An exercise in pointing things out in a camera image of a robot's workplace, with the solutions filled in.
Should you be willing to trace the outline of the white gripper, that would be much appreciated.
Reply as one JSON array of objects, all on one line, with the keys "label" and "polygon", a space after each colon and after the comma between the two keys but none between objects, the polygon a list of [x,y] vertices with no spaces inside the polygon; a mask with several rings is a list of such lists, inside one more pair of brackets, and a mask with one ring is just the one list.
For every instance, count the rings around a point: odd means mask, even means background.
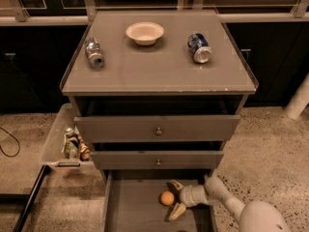
[{"label": "white gripper", "polygon": [[176,220],[181,216],[186,211],[186,207],[191,208],[199,204],[209,204],[208,194],[202,185],[184,187],[180,182],[170,180],[167,182],[167,186],[174,194],[180,192],[180,200],[182,202],[174,206],[168,218],[170,221]]}]

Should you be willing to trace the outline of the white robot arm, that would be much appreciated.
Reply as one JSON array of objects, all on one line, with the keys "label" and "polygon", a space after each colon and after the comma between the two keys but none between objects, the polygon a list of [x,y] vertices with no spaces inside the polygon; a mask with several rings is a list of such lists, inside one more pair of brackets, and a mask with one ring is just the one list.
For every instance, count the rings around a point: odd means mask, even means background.
[{"label": "white robot arm", "polygon": [[246,109],[223,165],[202,185],[172,180],[180,218],[200,204],[223,206],[239,232],[308,232],[308,81],[284,109]]}]

